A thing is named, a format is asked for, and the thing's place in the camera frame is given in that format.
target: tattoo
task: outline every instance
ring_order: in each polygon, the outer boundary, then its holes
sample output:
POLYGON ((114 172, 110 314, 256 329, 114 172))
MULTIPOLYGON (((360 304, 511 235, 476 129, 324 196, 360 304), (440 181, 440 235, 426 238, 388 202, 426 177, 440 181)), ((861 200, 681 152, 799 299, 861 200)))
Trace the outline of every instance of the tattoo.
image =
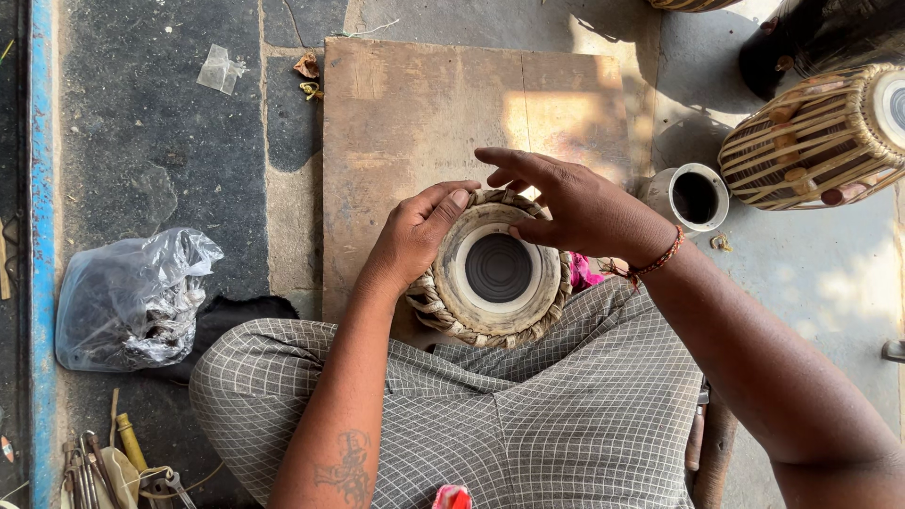
POLYGON ((337 439, 342 454, 339 465, 315 465, 314 485, 334 485, 343 495, 346 504, 355 509, 364 509, 367 499, 367 484, 370 477, 365 472, 367 451, 371 438, 364 431, 350 429, 340 433, 337 439))

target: wrist thread bracelet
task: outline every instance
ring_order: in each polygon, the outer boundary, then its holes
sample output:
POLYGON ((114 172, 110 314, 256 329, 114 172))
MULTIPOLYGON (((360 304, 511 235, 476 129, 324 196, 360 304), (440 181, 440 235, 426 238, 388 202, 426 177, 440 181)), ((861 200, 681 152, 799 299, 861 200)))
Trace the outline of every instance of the wrist thread bracelet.
POLYGON ((679 226, 679 225, 676 225, 676 230, 679 231, 679 234, 676 236, 676 241, 672 243, 672 247, 670 247, 670 249, 663 256, 661 256, 657 261, 653 262, 650 265, 647 265, 643 269, 639 269, 639 268, 632 267, 631 265, 629 265, 628 270, 623 271, 619 267, 615 266, 615 264, 613 263, 612 260, 610 260, 610 262, 608 264, 603 264, 602 268, 610 274, 615 274, 615 275, 618 275, 619 277, 623 277, 623 278, 629 280, 629 282, 632 284, 632 287, 637 292, 638 283, 641 282, 642 275, 651 273, 651 272, 659 269, 664 264, 666 264, 666 262, 668 262, 670 260, 670 258, 672 258, 676 254, 677 251, 679 251, 679 246, 681 246, 681 243, 684 242, 684 240, 685 240, 685 232, 682 231, 681 226, 679 226))

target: gray checkered fabric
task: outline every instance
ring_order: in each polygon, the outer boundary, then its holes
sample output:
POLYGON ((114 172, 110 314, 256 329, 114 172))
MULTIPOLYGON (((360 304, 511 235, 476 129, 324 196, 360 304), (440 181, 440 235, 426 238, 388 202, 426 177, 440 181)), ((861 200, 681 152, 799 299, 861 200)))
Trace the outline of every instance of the gray checkered fabric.
MULTIPOLYGON (((227 332, 190 386, 226 465, 266 504, 335 325, 227 332)), ((372 507, 427 508, 466 485, 477 507, 687 507, 684 451, 700 371, 647 292, 612 278, 515 350, 390 341, 372 507)))

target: tabla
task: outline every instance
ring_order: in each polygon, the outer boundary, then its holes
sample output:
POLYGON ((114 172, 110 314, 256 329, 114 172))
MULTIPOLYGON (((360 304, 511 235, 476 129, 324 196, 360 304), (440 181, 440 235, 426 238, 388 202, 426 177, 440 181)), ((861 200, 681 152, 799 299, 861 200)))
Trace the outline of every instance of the tabla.
POLYGON ((905 68, 872 64, 802 81, 738 125, 720 173, 765 210, 839 206, 905 169, 905 68))
POLYGON ((706 13, 716 11, 741 0, 648 0, 658 9, 682 11, 685 13, 706 13))
POLYGON ((569 253, 509 234, 541 207, 509 189, 478 189, 405 299, 418 320, 474 346, 514 348, 540 338, 572 293, 569 253))

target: clear plastic bag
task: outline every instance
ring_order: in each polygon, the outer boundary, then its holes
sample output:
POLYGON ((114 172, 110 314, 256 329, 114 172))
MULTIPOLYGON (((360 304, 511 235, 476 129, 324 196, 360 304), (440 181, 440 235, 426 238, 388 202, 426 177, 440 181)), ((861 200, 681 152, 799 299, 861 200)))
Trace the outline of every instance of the clear plastic bag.
POLYGON ((57 360, 69 370, 133 371, 192 350, 200 277, 223 252, 191 228, 130 238, 72 256, 60 291, 57 360))

